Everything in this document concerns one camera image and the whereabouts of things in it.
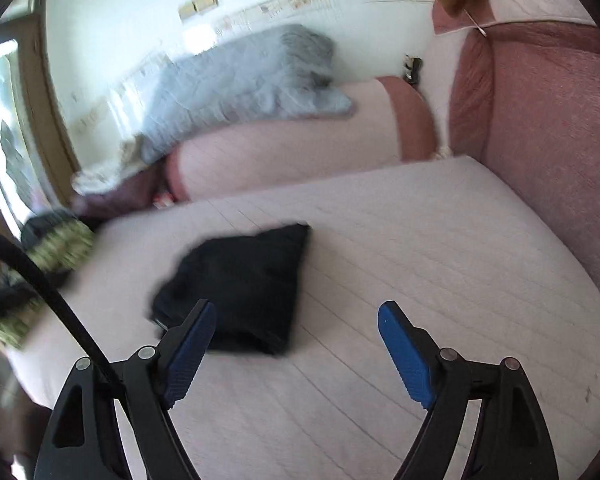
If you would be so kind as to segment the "cream folded cloth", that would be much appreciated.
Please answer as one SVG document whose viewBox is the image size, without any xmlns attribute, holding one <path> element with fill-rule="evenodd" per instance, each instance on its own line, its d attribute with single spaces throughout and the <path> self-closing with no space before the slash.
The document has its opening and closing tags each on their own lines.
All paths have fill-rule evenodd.
<svg viewBox="0 0 600 480">
<path fill-rule="evenodd" d="M 140 156 L 145 141 L 142 125 L 158 79 L 141 70 L 112 88 L 102 105 L 96 107 L 96 131 L 110 147 L 103 160 L 72 177 L 74 192 L 82 196 L 108 193 L 148 167 Z"/>
</svg>

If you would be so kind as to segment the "dark grey folded cloth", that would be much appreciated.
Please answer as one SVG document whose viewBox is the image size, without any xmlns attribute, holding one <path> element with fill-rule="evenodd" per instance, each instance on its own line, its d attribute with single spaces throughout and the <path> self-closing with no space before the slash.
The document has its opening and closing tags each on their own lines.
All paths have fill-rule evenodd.
<svg viewBox="0 0 600 480">
<path fill-rule="evenodd" d="M 47 209 L 31 216 L 21 228 L 20 245 L 24 250 L 34 247 L 42 238 L 62 224 L 78 217 L 69 209 Z"/>
</svg>

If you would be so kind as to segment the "red patterned small packet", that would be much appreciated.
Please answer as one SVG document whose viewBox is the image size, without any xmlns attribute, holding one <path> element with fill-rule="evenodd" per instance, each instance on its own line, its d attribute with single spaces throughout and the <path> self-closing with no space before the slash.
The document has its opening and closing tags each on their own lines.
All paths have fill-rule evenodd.
<svg viewBox="0 0 600 480">
<path fill-rule="evenodd" d="M 166 209 L 174 206 L 178 201 L 169 191 L 159 191 L 154 195 L 152 204 L 156 209 Z"/>
</svg>

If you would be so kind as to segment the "pink bolster pillow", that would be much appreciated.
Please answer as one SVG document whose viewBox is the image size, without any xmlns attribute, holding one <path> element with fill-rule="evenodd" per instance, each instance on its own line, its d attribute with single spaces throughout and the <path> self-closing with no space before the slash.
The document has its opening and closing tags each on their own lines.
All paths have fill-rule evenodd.
<svg viewBox="0 0 600 480">
<path fill-rule="evenodd" d="M 395 76 L 346 84 L 346 117 L 250 122 L 194 136 L 166 158 L 178 202 L 367 171 L 434 157 L 434 118 Z"/>
</svg>

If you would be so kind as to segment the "maroon pink sofa cushion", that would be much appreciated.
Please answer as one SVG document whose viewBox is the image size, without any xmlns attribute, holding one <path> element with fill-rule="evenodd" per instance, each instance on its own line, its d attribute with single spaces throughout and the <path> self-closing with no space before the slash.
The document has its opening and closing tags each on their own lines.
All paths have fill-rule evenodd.
<svg viewBox="0 0 600 480">
<path fill-rule="evenodd" d="M 496 25 L 466 37 L 449 146 L 512 188 L 600 291 L 600 30 Z"/>
</svg>

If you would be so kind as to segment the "green patterned folded blanket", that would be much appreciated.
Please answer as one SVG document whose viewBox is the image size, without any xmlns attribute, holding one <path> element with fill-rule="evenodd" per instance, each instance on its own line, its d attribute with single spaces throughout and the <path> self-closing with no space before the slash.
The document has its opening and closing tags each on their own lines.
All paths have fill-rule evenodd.
<svg viewBox="0 0 600 480">
<path fill-rule="evenodd" d="M 64 286 L 91 255 L 95 234 L 79 219 L 58 226 L 34 247 L 24 250 L 50 284 Z M 46 303 L 21 275 L 8 266 L 0 272 L 0 341 L 19 349 L 40 320 Z"/>
</svg>

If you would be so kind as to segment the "black pants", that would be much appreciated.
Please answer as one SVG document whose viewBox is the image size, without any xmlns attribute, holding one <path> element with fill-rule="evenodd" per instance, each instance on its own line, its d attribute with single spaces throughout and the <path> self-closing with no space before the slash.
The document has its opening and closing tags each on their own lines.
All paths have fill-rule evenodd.
<svg viewBox="0 0 600 480">
<path fill-rule="evenodd" d="M 211 351 L 285 353 L 311 234 L 307 224 L 293 223 L 205 240 L 158 289 L 148 318 L 168 330 L 180 325 L 197 301 L 208 300 L 216 307 Z"/>
</svg>

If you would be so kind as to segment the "grey quilted blanket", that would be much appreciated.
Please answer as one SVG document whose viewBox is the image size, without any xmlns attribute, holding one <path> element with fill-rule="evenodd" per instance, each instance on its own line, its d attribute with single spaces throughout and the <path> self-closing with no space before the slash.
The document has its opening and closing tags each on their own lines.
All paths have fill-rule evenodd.
<svg viewBox="0 0 600 480">
<path fill-rule="evenodd" d="M 244 122 L 350 114 L 352 101 L 332 86 L 334 49 L 291 24 L 170 63 L 148 100 L 140 158 L 152 164 L 192 136 Z"/>
</svg>

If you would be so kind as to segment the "wooden framed window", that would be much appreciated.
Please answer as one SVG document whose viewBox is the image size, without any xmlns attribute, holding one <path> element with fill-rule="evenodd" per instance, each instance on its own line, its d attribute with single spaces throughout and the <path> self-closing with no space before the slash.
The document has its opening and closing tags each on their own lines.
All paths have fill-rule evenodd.
<svg viewBox="0 0 600 480">
<path fill-rule="evenodd" d="M 10 0 L 0 15 L 0 230 L 67 206 L 79 169 L 50 76 L 46 0 Z"/>
</svg>

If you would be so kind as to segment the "small dark wall object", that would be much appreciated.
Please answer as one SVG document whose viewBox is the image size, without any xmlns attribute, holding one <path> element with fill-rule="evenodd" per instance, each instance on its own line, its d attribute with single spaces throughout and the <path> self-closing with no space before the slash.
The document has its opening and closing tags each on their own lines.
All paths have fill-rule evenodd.
<svg viewBox="0 0 600 480">
<path fill-rule="evenodd" d="M 403 61 L 403 80 L 412 87 L 417 87 L 420 81 L 420 72 L 422 71 L 421 58 L 417 56 L 407 55 Z"/>
</svg>

